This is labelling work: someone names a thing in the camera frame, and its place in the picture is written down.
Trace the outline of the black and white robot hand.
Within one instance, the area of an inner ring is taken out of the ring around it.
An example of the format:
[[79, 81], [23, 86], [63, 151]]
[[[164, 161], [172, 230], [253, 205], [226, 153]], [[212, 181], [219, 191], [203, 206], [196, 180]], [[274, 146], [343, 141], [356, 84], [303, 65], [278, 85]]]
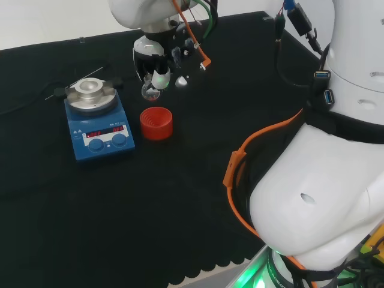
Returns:
[[194, 41], [184, 25], [159, 33], [144, 33], [133, 44], [133, 63], [141, 82], [162, 91], [182, 61], [194, 52]]

